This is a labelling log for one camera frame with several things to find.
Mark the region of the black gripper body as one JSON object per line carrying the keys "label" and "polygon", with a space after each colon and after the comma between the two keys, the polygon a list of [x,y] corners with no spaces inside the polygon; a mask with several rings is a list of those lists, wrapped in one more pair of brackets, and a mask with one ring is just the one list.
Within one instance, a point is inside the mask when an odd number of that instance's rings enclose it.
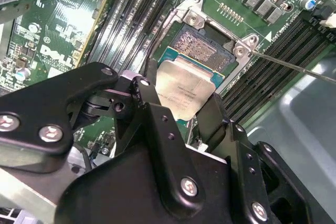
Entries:
{"label": "black gripper body", "polygon": [[[206,193],[188,223],[246,223],[224,160],[189,147]],[[55,223],[179,223],[162,205],[148,149],[140,144],[77,178],[63,193]]]}

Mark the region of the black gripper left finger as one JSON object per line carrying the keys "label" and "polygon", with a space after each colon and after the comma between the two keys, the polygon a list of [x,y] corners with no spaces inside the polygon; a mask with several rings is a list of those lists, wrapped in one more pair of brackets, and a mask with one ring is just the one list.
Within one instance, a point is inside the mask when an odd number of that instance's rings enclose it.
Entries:
{"label": "black gripper left finger", "polygon": [[82,105],[99,91],[126,103],[120,120],[124,154],[144,145],[164,208],[191,219],[203,208],[205,191],[170,109],[152,81],[135,77],[115,90],[117,73],[94,62],[1,97],[1,166],[33,173],[57,171],[66,162],[76,129],[93,121]]}

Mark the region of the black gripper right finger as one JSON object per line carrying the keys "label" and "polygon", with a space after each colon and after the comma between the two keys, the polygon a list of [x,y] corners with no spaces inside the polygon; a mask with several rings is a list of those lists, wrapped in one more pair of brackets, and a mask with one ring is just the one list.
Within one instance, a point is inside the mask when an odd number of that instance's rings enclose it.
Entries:
{"label": "black gripper right finger", "polygon": [[309,193],[270,145],[252,144],[213,93],[196,115],[208,151],[229,166],[230,203],[241,223],[312,223]]}

